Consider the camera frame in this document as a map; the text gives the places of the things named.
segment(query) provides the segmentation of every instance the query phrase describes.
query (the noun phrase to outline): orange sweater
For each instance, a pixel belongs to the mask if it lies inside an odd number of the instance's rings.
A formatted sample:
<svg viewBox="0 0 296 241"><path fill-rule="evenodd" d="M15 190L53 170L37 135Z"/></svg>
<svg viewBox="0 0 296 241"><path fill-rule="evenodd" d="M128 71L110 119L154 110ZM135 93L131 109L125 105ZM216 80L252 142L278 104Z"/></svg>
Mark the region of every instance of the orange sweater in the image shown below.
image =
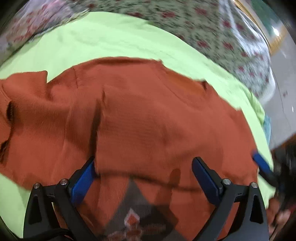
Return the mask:
<svg viewBox="0 0 296 241"><path fill-rule="evenodd" d="M0 172L31 189L95 155L100 178L78 210L106 240L193 239L213 210L192 173L195 156L236 184L257 180L243 113L206 82L130 58L82 63L48 84L46 74L1 81Z"/></svg>

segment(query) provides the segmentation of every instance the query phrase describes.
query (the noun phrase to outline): light green sheet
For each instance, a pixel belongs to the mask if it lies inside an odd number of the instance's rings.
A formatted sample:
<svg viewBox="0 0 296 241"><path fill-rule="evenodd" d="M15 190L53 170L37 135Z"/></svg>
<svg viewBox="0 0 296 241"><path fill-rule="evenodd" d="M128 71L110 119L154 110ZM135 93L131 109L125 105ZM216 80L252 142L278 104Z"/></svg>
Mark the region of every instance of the light green sheet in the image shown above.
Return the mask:
<svg viewBox="0 0 296 241"><path fill-rule="evenodd" d="M0 68L0 78L16 72L47 70L47 81L90 59L128 56L161 59L165 66L193 79L206 80L234 108L242 109L258 150L272 166L262 129L264 111L258 100L227 71L201 53L147 21L106 12L91 12L23 46ZM259 177L265 204L273 189ZM0 215L22 237L29 191L0 175Z"/></svg>

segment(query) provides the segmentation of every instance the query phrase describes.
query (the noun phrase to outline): floor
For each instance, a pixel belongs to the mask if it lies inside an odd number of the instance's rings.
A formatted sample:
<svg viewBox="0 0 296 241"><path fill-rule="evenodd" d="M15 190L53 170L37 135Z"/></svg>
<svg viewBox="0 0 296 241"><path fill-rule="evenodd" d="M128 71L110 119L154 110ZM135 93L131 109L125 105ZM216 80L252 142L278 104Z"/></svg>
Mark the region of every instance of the floor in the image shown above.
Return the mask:
<svg viewBox="0 0 296 241"><path fill-rule="evenodd" d="M290 35L271 57L271 66L276 91L264 109L271 118L269 147L273 149L296 133L296 44Z"/></svg>

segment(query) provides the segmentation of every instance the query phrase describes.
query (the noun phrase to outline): human hand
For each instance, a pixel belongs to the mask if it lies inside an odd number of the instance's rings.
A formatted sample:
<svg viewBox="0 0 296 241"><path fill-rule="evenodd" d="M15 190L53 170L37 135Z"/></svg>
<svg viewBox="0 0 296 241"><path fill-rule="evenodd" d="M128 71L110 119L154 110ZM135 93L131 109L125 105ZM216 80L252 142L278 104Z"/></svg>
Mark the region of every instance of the human hand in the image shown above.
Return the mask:
<svg viewBox="0 0 296 241"><path fill-rule="evenodd" d="M279 200L277 198L271 198L269 200L268 209L266 210L268 231L269 231L269 235L272 235L272 237L270 237L270 241L272 241L275 238L276 234L283 228L283 226L286 224L291 214L290 210L279 212L279 209L280 209ZM275 227L272 225L274 220L277 224L275 232L274 232Z"/></svg>

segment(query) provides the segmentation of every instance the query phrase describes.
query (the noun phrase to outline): floral patterned fabric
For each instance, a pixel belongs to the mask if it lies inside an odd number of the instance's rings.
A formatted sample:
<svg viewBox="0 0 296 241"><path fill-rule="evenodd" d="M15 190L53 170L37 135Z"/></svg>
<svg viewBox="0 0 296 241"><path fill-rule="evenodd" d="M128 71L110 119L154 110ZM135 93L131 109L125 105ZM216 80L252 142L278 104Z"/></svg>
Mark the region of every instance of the floral patterned fabric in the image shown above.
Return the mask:
<svg viewBox="0 0 296 241"><path fill-rule="evenodd" d="M0 35L0 65L31 37L81 16L87 8L71 0L30 0Z"/></svg>
<svg viewBox="0 0 296 241"><path fill-rule="evenodd" d="M258 98L269 85L268 46L260 30L232 0L73 0L73 4L81 12L116 12L148 20L219 64Z"/></svg>

